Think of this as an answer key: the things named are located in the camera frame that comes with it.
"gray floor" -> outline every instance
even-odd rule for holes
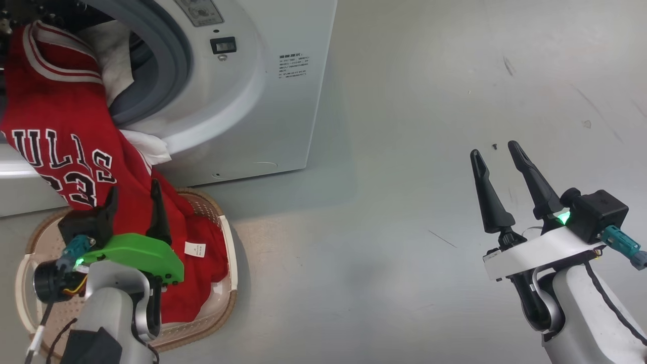
[[[309,167],[204,188],[236,230],[239,301],[162,362],[548,363],[512,285],[487,279],[496,237],[468,153],[519,231],[537,223],[511,139],[557,191],[629,204],[623,229],[647,242],[645,14],[640,0],[340,0]],[[7,292],[45,216],[0,220]],[[612,252],[595,268],[647,327],[644,274]],[[13,297],[0,307],[19,362]]]

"white towel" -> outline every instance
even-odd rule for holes
[[[113,20],[83,29],[77,35],[96,53],[109,107],[134,82],[130,68],[130,29]]]
[[[171,160],[166,143],[152,135],[140,133],[139,131],[120,130],[124,137],[142,154],[144,160],[150,166],[161,165]]]

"bulls jersey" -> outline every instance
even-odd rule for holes
[[[117,186],[114,233],[146,234],[151,166],[113,124],[91,48],[37,21],[14,32],[5,77],[8,105],[0,130],[8,143],[76,210],[103,205]],[[227,273],[225,243],[216,225],[196,220],[191,205],[155,178],[164,186],[171,246],[185,270],[185,282],[162,295],[162,322],[192,321],[211,281]],[[208,246],[204,258],[184,255],[187,229],[193,243]]]

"green light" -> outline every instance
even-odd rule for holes
[[[569,211],[569,212],[565,212],[565,213],[563,213],[563,214],[561,214],[561,215],[557,216],[557,218],[558,218],[558,219],[560,219],[560,221],[561,221],[561,222],[562,222],[562,224],[564,224],[564,225],[566,225],[566,222],[568,221],[568,219],[569,219],[570,217],[571,217],[571,211]]]

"washing machine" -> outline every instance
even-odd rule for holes
[[[84,3],[133,32],[135,83],[109,109],[118,128],[167,143],[173,161],[156,168],[169,182],[197,186],[306,167],[336,0]],[[64,205],[0,144],[0,215]]]

